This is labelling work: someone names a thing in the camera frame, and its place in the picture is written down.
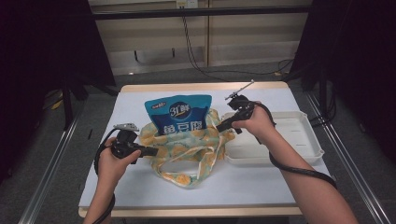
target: table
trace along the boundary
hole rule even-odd
[[[141,128],[149,123],[144,102],[176,94],[211,94],[212,106],[222,115],[232,111],[224,98],[247,83],[189,83],[131,85],[122,88],[108,122],[112,126],[133,122]],[[255,82],[241,92],[250,100],[259,100],[272,111],[297,111],[299,107],[284,82]],[[322,159],[314,165],[329,174]],[[96,186],[93,167],[79,203],[85,217]],[[294,216],[296,206],[279,170],[273,166],[235,166],[217,161],[212,174],[194,189],[183,189],[154,174],[149,160],[130,165],[116,191],[113,217],[253,217]]]

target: plastic container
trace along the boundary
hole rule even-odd
[[[226,113],[222,118],[227,119],[233,114],[234,112]],[[305,113],[291,111],[271,114],[276,123],[276,129],[308,163],[312,164],[321,159],[324,151],[320,148]],[[260,145],[256,137],[244,129],[242,133],[235,134],[235,139],[225,145],[225,158],[227,162],[235,165],[272,164],[268,148]]]

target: snack bag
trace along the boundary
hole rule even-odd
[[[179,102],[179,99],[172,101],[173,103],[170,105],[183,105],[175,103]],[[164,100],[161,99],[154,102],[154,104],[149,103],[149,106],[163,102]],[[196,113],[194,115],[198,118],[203,113]],[[160,134],[158,127],[161,129],[162,126],[172,125],[172,123],[168,122],[163,122],[161,125],[157,124],[158,126],[153,122],[147,124],[140,132],[140,142],[144,146],[159,149],[157,156],[151,159],[151,167],[156,175],[181,187],[193,187],[210,175],[216,160],[222,160],[224,158],[225,144],[234,139],[235,136],[232,132],[218,132],[216,126],[220,124],[219,114],[213,108],[209,108],[208,112],[205,113],[202,129],[194,129],[197,126],[192,125],[192,130],[181,128],[177,129],[176,132],[176,128],[178,128],[176,125],[174,132],[167,133],[167,128],[164,128],[166,134]],[[198,161],[199,165],[196,174],[165,172],[162,170],[162,166],[167,162],[178,161]]]
[[[164,135],[205,129],[211,103],[210,95],[176,95],[147,101],[145,108],[159,135]]]

